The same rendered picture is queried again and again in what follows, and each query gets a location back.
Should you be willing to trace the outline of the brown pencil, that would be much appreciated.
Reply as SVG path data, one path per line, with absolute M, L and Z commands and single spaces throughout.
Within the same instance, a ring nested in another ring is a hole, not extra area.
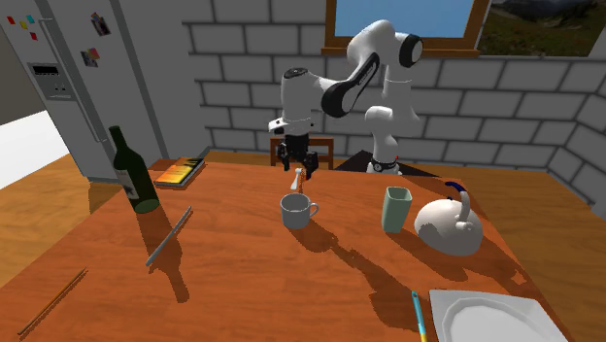
M 39 320 L 63 294 L 65 294 L 73 285 L 76 284 L 80 278 L 82 278 L 86 272 L 86 269 L 87 267 L 84 267 L 82 270 L 80 270 L 21 330 L 17 332 L 17 336 L 21 336 L 37 320 Z

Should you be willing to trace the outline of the grey knife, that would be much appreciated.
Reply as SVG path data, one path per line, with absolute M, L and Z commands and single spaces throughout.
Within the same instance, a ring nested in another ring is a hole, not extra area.
M 161 252 L 161 250 L 164 248 L 164 246 L 166 245 L 166 243 L 175 234 L 175 232 L 181 228 L 181 226 L 184 224 L 184 222 L 186 221 L 186 219 L 190 216 L 191 212 L 192 212 L 192 206 L 189 206 L 185 210 L 185 212 L 183 213 L 183 215 L 179 218 L 179 220 L 177 221 L 177 223 L 172 227 L 172 229 L 170 230 L 170 232 L 165 236 L 165 238 L 161 241 L 161 243 L 150 254 L 150 256 L 148 257 L 148 259 L 147 259 L 147 261 L 145 263 L 146 266 L 151 266 L 153 264 L 154 260 L 156 259 L 156 257 L 158 256 L 158 254 Z

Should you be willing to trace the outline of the grey mug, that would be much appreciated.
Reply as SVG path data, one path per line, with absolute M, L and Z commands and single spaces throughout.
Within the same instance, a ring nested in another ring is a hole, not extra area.
M 319 205 L 302 193 L 285 195 L 280 201 L 280 207 L 282 222 L 288 229 L 304 228 L 319 210 Z

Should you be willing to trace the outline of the orange yellow book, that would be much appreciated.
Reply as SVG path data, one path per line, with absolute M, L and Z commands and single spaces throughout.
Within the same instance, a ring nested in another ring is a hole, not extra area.
M 182 188 L 205 165 L 200 157 L 180 157 L 153 181 L 155 186 Z

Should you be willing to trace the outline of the wooden table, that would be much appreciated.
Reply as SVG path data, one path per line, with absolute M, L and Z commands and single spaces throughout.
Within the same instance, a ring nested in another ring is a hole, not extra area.
M 212 162 L 187 188 L 161 189 L 150 213 L 116 194 L 0 288 L 0 342 L 419 342 L 411 291 L 423 309 L 433 289 L 542 296 L 490 223 L 468 257 L 428 248 L 410 223 L 382 230 L 387 187 L 409 189 L 418 210 L 452 194 L 442 179 L 319 170 L 305 191 L 320 210 L 290 230 L 292 179 Z

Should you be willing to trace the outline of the grey fridge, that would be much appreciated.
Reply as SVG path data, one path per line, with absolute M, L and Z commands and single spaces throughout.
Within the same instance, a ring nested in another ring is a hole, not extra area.
M 192 0 L 0 0 L 0 26 L 81 173 L 114 183 L 120 127 L 146 165 L 203 157 L 189 59 Z

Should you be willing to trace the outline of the pale green cup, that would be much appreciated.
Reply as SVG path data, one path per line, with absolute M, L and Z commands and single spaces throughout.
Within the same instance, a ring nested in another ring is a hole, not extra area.
M 387 187 L 383 212 L 382 228 L 389 233 L 399 233 L 408 217 L 413 197 L 407 188 Z

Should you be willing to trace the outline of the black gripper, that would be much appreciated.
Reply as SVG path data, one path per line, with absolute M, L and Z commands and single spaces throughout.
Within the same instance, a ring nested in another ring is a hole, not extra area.
M 277 148 L 277 156 L 285 171 L 288 171 L 290 157 L 304 157 L 302 164 L 306 169 L 306 180 L 309 181 L 314 171 L 319 168 L 319 157 L 316 152 L 308 152 L 309 135 L 286 135 L 284 142 Z

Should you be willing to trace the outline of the wooden framed window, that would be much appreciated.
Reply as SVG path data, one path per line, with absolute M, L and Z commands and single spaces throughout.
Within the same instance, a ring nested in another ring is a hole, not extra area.
M 492 0 L 326 0 L 321 53 L 343 55 L 362 28 L 388 20 L 423 40 L 424 57 L 475 58 Z

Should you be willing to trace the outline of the dark green wine bottle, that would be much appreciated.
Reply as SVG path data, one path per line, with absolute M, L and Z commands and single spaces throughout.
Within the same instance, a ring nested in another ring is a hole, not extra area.
M 143 158 L 131 150 L 118 125 L 109 127 L 116 146 L 113 166 L 124 192 L 137 214 L 146 214 L 159 206 L 159 199 Z

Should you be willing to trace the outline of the white square plate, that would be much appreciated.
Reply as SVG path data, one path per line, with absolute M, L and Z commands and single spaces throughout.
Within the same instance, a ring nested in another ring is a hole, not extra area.
M 439 342 L 569 342 L 535 299 L 447 290 L 429 297 Z

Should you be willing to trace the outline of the dark robot stand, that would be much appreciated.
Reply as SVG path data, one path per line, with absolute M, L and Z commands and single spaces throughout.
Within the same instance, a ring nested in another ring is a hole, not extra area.
M 351 156 L 349 159 L 344 161 L 336 170 L 339 171 L 352 171 L 352 172 L 365 172 L 365 173 L 377 173 L 371 162 L 373 154 L 367 151 L 359 151 L 357 154 Z M 408 166 L 402 163 L 398 163 L 396 166 L 385 169 L 382 171 L 383 174 L 394 174 L 404 176 L 424 176 L 434 177 L 434 174 L 420 170 L 418 168 Z

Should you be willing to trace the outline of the blue yellow pen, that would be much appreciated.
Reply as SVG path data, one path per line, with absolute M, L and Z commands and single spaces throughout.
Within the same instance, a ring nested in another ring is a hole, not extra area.
M 411 291 L 412 301 L 414 305 L 416 321 L 418 324 L 418 330 L 420 335 L 421 342 L 427 342 L 426 330 L 424 326 L 424 319 L 421 310 L 421 301 L 418 293 L 416 291 Z

